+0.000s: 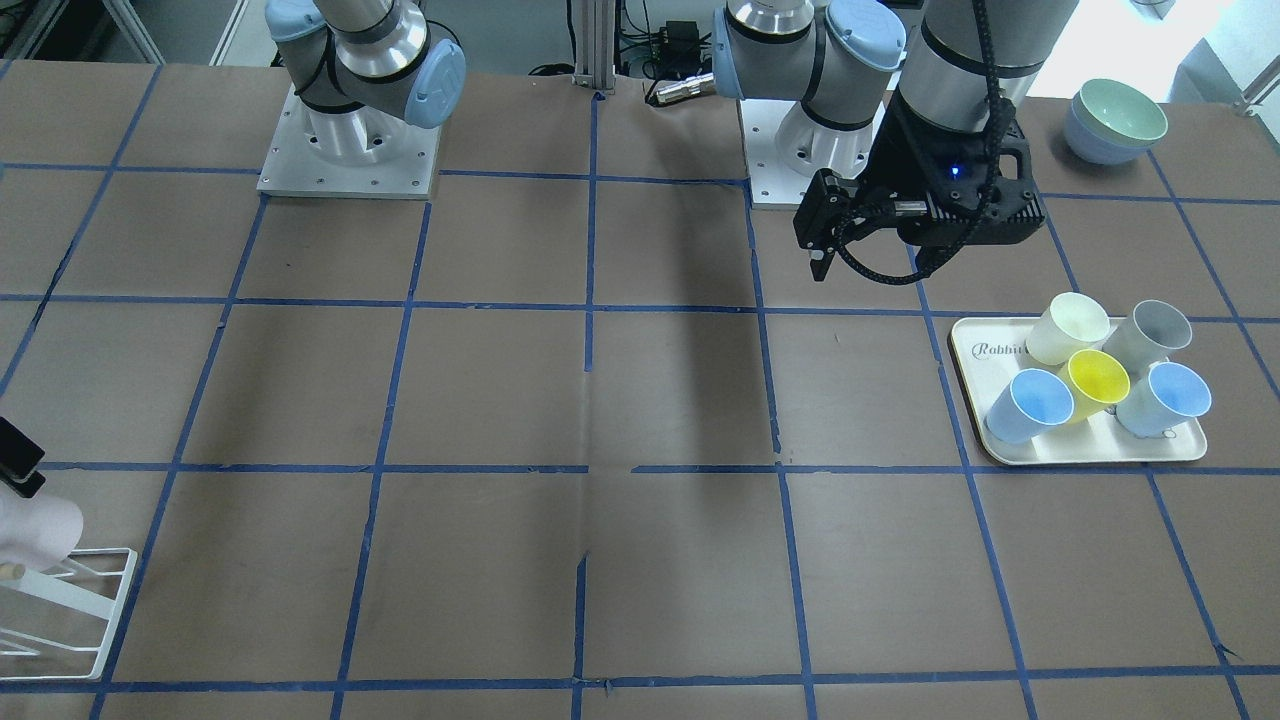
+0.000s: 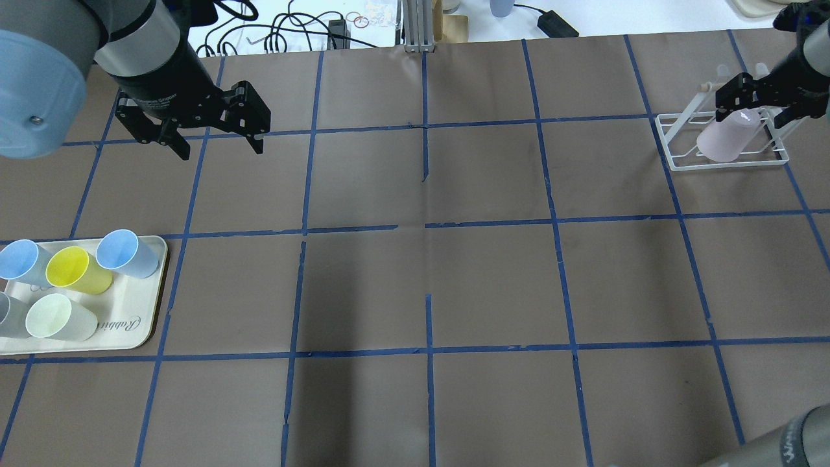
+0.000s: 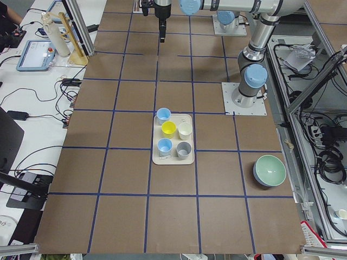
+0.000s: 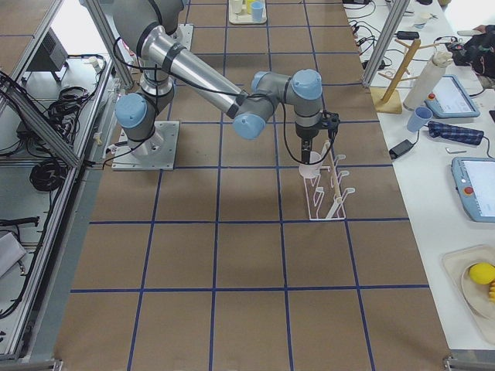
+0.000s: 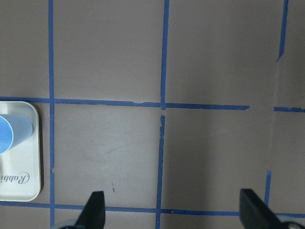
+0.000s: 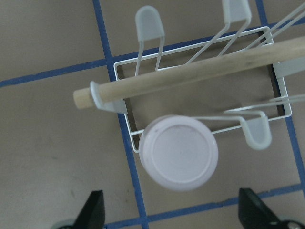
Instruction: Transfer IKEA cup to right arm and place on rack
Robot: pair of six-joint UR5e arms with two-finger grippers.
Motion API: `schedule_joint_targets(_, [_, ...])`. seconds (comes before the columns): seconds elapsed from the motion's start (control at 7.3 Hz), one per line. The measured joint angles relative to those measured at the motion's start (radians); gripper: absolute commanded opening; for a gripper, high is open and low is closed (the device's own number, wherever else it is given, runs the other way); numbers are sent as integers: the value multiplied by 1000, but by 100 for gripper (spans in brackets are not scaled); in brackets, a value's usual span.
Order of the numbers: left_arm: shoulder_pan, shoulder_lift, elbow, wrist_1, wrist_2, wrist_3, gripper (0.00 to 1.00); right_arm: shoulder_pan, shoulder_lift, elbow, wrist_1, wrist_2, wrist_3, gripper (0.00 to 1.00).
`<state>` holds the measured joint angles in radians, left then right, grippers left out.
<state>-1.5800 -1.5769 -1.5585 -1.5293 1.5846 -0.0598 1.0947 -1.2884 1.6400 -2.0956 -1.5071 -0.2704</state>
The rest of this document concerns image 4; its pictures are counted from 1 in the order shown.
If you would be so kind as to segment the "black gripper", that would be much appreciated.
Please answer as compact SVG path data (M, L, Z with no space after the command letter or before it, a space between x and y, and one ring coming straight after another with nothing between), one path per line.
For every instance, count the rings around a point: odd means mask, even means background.
M297 116L296 118L295 133L301 139L301 162L308 165L312 152L312 140L320 131L327 131L329 143L333 145L340 125L340 116L338 113L323 110L313 116Z

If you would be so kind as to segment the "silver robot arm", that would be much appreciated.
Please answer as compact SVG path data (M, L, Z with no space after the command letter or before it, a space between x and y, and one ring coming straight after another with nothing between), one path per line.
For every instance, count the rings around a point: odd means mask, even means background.
M250 93L230 82L213 67L190 52L174 33L184 1L116 1L113 20L120 39L142 61L146 75L175 77L223 111L234 130L245 139L255 139L264 130L277 107L292 106L295 133L301 140L299 164L311 165L312 140L322 130L330 142L338 133L338 114L323 110L322 77L312 69L291 76L259 71Z

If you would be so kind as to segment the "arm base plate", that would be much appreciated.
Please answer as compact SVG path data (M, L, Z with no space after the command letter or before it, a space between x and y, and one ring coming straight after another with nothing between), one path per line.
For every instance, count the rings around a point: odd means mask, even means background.
M170 36L173 39L172 44L175 45L178 43L190 50L193 41L193 30L193 24L178 24L176 31Z
M176 148L179 137L178 121L156 121L155 132L143 144L128 141L121 129L118 146L113 156L111 168L115 171L154 171L174 169Z

